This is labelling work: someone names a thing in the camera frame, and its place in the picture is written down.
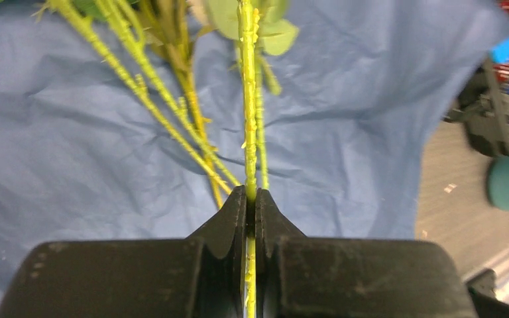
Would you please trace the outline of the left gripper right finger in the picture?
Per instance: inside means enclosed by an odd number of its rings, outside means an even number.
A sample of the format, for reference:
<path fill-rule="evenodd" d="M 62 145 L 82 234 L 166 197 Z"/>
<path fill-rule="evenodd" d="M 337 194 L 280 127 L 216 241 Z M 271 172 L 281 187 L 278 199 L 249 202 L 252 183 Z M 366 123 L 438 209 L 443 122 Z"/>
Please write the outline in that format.
<path fill-rule="evenodd" d="M 423 240 L 304 235 L 260 189 L 258 317 L 475 317 L 455 264 Z"/>

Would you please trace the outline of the pale pink double rose stem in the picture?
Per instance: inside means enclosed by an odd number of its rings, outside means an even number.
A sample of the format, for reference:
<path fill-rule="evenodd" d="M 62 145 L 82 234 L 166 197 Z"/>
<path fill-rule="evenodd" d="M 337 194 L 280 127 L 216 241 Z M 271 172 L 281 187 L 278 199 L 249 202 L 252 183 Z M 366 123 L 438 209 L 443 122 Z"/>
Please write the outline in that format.
<path fill-rule="evenodd" d="M 269 92 L 273 95 L 280 95 L 282 93 L 282 86 L 279 84 L 272 68 L 266 58 L 261 53 L 255 54 L 255 71 L 256 71 L 256 92 L 258 94 L 256 104 L 256 125 L 257 125 L 257 149 L 260 158 L 260 178 L 261 187 L 268 189 L 269 187 L 269 173 L 268 173 L 268 159 L 266 151 L 266 135 L 265 135 L 265 121 L 264 121 L 264 97 L 263 87 L 265 83 Z"/>

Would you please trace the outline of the dark blue wrapping paper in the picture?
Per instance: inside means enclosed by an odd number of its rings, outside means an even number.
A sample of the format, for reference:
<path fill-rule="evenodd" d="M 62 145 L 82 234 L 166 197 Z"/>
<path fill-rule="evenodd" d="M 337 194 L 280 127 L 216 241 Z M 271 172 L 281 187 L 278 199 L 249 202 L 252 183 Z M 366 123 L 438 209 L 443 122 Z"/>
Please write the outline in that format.
<path fill-rule="evenodd" d="M 0 4 L 0 300 L 50 240 L 185 237 L 216 211 L 204 171 L 70 25 Z M 410 239 L 424 145 L 490 49 L 494 1 L 292 1 L 268 58 L 270 192 L 313 237 Z"/>

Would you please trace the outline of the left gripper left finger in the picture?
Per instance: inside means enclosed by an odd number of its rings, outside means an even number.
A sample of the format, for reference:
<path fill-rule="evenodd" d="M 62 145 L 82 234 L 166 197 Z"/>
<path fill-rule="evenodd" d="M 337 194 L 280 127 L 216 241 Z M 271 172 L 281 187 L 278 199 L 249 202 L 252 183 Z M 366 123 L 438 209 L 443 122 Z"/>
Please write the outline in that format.
<path fill-rule="evenodd" d="M 0 317 L 242 317 L 246 214 L 239 186 L 186 238 L 42 243 Z"/>

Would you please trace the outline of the blue round chip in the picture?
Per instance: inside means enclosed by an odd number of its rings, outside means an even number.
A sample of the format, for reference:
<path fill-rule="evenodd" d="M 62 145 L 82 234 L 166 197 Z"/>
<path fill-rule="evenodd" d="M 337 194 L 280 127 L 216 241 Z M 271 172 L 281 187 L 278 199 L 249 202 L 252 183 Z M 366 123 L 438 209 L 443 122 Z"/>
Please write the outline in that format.
<path fill-rule="evenodd" d="M 497 44 L 491 50 L 490 56 L 495 64 L 509 63 L 509 38 Z"/>

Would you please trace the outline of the peach rose bud stem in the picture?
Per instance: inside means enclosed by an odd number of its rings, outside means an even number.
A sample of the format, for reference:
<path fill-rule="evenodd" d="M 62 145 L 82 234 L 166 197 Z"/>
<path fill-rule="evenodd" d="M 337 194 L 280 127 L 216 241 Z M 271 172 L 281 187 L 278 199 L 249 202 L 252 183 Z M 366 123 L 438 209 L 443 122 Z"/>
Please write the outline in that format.
<path fill-rule="evenodd" d="M 206 172 L 214 191 L 221 189 L 226 193 L 231 193 L 231 186 L 238 185 L 237 179 L 218 159 L 208 141 L 205 142 L 199 137 L 194 125 L 188 119 L 186 99 L 173 98 L 154 70 L 145 53 L 144 30 L 138 22 L 137 14 L 127 1 L 43 1 L 38 4 L 38 11 L 34 13 L 34 16 L 41 19 L 45 11 L 60 14 L 91 45 L 103 62 L 134 93 L 151 115 L 168 131 L 169 135 Z M 93 29 L 95 18 L 92 15 L 93 11 L 101 13 L 107 26 L 139 66 L 139 73 L 130 73 L 110 47 L 95 32 Z M 159 92 L 169 110 L 192 138 L 191 141 L 187 141 L 152 101 L 148 92 L 149 85 L 153 85 Z"/>

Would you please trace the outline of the brown rose stem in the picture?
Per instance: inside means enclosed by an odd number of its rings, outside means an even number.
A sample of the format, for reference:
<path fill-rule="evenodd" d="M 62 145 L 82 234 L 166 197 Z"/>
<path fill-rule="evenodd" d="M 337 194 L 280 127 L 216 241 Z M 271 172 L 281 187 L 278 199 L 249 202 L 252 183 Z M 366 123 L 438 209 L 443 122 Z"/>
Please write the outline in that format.
<path fill-rule="evenodd" d="M 188 30 L 187 1 L 138 2 L 139 17 L 151 50 L 168 62 L 186 99 L 186 113 L 199 137 L 207 142 L 206 119 L 201 113 L 192 70 L 194 43 Z"/>

